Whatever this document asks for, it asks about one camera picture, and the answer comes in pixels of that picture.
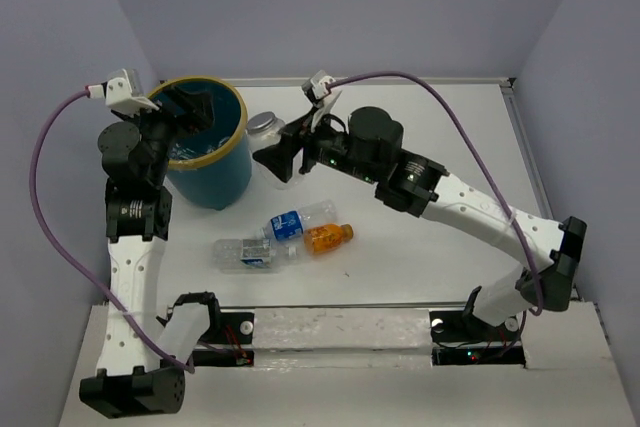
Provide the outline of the clear wide-mouth plastic jar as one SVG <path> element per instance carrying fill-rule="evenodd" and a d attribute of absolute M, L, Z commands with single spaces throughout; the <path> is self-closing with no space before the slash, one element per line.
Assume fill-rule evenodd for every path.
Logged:
<path fill-rule="evenodd" d="M 284 126 L 285 122 L 272 111 L 264 111 L 252 116 L 248 120 L 246 127 L 251 153 L 277 144 L 280 140 L 280 130 Z M 303 181 L 303 176 L 299 173 L 302 159 L 303 152 L 299 151 L 293 159 L 292 178 L 289 182 L 279 180 L 265 166 L 259 164 L 257 161 L 253 161 L 253 163 L 265 181 L 272 187 L 279 190 L 288 190 Z"/>

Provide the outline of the orange juice bottle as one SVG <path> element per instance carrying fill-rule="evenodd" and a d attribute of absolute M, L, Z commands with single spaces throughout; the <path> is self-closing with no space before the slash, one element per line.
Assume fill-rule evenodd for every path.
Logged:
<path fill-rule="evenodd" d="M 317 256 L 336 250 L 353 237 L 354 231 L 350 224 L 326 224 L 306 230 L 303 241 L 307 252 Z"/>

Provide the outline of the small Pepsi labelled bottle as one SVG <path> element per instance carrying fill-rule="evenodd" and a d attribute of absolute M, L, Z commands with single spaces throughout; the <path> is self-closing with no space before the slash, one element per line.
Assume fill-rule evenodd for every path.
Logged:
<path fill-rule="evenodd" d="M 227 140 L 228 137 L 225 137 L 214 143 L 206 142 L 205 144 L 192 146 L 176 143 L 170 152 L 169 158 L 171 161 L 180 162 L 195 160 L 208 154 L 214 153 L 216 150 L 222 147 Z"/>

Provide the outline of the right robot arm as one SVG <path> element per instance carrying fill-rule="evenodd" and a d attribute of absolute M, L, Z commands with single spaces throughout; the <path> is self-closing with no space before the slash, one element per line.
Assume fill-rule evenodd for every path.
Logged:
<path fill-rule="evenodd" d="M 463 182 L 443 165 L 402 147 L 404 128 L 383 109 L 361 107 L 348 121 L 314 114 L 285 123 L 271 111 L 247 124 L 253 159 L 282 183 L 324 165 L 375 185 L 385 206 L 447 225 L 496 248 L 519 268 L 476 287 L 460 315 L 462 331 L 482 339 L 532 308 L 563 312 L 586 235 L 584 221 L 543 219 Z"/>

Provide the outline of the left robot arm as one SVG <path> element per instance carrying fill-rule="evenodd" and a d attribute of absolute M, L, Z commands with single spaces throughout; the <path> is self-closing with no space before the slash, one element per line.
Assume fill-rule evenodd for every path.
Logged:
<path fill-rule="evenodd" d="M 105 339 L 94 376 L 79 398 L 109 419 L 174 414 L 183 404 L 185 373 L 199 342 L 222 328 L 212 292 L 182 294 L 166 319 L 156 313 L 158 279 L 168 241 L 172 196 L 164 185 L 176 141 L 213 124 L 212 97 L 179 87 L 165 100 L 127 94 L 130 112 L 98 138 L 105 189 L 110 291 Z"/>

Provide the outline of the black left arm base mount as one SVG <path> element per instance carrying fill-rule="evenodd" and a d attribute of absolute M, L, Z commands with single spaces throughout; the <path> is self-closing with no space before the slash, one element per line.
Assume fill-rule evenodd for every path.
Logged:
<path fill-rule="evenodd" d="M 162 367 L 242 367 L 253 364 L 255 316 L 250 311 L 221 311 L 205 304 L 174 306 L 163 317 L 156 341 L 169 356 Z"/>

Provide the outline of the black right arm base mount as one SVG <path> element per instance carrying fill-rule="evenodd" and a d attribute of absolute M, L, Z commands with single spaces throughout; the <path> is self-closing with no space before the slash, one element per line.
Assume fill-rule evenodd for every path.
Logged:
<path fill-rule="evenodd" d="M 430 312 L 435 366 L 525 366 L 521 322 L 509 317 L 497 327 L 463 316 L 461 310 Z"/>

